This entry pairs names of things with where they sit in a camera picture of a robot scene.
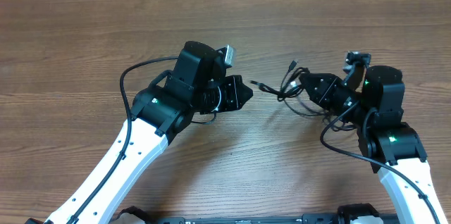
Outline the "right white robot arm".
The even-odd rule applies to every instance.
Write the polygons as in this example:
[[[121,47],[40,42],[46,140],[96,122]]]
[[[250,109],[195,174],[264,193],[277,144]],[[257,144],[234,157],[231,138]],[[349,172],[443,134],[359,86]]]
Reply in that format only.
[[[360,70],[357,84],[330,73],[303,73],[301,87],[336,120],[357,127],[360,152],[327,148],[368,161],[384,186],[401,223],[446,223],[435,192],[428,155],[417,132],[402,121],[405,85],[402,72],[390,66]]]

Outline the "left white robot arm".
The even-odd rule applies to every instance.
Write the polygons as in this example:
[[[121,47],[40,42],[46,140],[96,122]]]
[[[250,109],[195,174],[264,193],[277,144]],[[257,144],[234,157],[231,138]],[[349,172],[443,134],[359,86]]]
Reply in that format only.
[[[253,91],[240,75],[227,75],[236,50],[214,49],[188,41],[175,67],[155,77],[128,101],[120,86],[126,120],[115,142],[81,186],[46,223],[109,223],[117,208],[147,167],[175,136],[201,115],[240,110]]]

